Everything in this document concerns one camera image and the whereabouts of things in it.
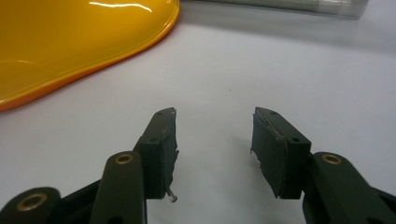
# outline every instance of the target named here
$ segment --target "white surface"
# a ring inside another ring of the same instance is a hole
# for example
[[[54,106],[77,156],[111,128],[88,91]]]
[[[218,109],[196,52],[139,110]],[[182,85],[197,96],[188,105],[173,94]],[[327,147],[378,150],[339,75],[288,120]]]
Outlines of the white surface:
[[[149,224],[304,223],[302,202],[275,199],[249,154],[255,106],[396,194],[395,11],[372,0],[352,21],[182,2],[150,50],[0,114],[0,206],[27,189],[65,196],[97,180],[170,106],[178,201],[149,201]]]

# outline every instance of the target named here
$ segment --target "screw hole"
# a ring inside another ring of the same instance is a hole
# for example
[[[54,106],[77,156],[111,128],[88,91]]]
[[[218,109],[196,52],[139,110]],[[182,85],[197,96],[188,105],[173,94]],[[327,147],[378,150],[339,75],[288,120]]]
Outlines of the screw hole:
[[[30,211],[36,209],[46,200],[47,200],[47,194],[44,193],[31,194],[18,203],[17,209],[21,212]]]
[[[337,157],[335,155],[332,155],[332,154],[323,154],[321,156],[321,158],[324,161],[326,161],[327,163],[330,163],[330,164],[333,164],[333,165],[338,165],[338,164],[341,164],[343,162],[339,157]]]
[[[125,164],[125,163],[132,161],[132,158],[133,157],[131,155],[123,154],[116,158],[116,163],[117,164]]]
[[[379,220],[377,218],[374,218],[374,217],[367,217],[367,221],[370,224],[385,224],[385,222],[383,222],[383,221],[381,221],[381,220]]]
[[[293,141],[293,142],[300,142],[300,138],[291,138],[291,141]]]
[[[122,224],[122,223],[123,223],[122,217],[112,217],[107,222],[107,224]]]

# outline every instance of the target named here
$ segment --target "clear plastic container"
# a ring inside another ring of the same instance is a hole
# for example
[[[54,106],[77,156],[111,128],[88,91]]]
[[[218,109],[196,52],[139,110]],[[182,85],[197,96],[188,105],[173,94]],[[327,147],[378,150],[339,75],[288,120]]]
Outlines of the clear plastic container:
[[[204,0],[258,7],[276,7],[358,19],[369,0]]]

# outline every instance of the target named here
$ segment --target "metal pin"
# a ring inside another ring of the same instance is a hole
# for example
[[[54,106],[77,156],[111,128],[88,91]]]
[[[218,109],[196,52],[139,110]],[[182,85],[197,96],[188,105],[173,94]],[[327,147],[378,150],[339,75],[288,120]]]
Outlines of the metal pin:
[[[166,193],[170,197],[170,200],[171,200],[172,203],[177,201],[177,196],[175,194],[173,194],[172,190],[169,189],[168,191],[166,191]]]

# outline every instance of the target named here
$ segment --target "yellow plastic object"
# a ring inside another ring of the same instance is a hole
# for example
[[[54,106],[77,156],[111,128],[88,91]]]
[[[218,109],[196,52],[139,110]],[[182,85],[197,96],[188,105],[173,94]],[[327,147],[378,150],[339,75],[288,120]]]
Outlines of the yellow plastic object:
[[[0,111],[149,48],[178,12],[178,0],[0,0]]]

